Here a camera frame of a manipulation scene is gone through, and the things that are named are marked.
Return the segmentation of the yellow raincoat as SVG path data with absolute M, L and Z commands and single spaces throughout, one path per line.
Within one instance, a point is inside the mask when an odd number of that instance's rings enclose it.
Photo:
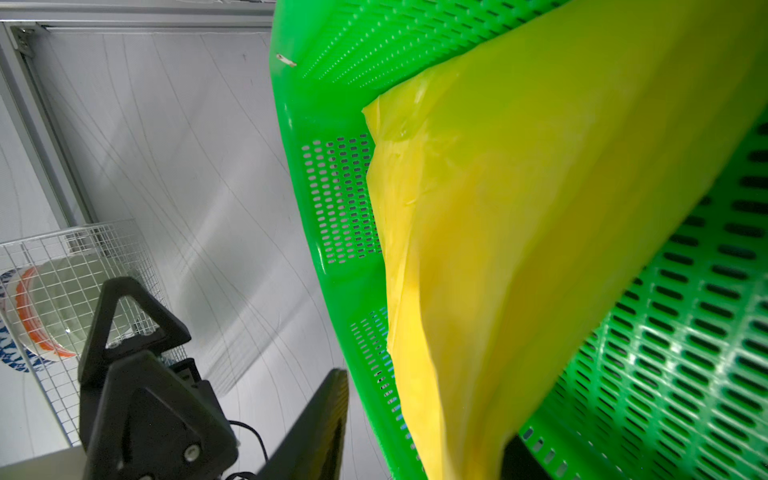
M 767 475 L 767 5 L 570 1 L 364 111 L 431 479 Z

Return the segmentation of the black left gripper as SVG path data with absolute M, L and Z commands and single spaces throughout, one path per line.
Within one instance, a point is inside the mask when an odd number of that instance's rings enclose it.
M 235 463 L 220 409 L 154 356 L 190 340 L 137 279 L 103 283 L 78 366 L 85 479 L 215 479 Z

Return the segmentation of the green plastic basket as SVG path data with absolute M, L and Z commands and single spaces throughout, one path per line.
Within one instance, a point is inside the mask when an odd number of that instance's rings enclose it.
M 270 73 L 396 479 L 767 475 L 763 1 L 280 1 Z

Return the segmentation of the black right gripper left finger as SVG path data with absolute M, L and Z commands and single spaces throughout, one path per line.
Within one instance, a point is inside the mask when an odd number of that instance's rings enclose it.
M 325 377 L 257 479 L 340 478 L 349 403 L 348 373 Z

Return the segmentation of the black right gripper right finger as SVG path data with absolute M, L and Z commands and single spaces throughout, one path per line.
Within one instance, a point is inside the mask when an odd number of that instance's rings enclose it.
M 516 435 L 504 450 L 501 480 L 551 480 L 551 476 Z

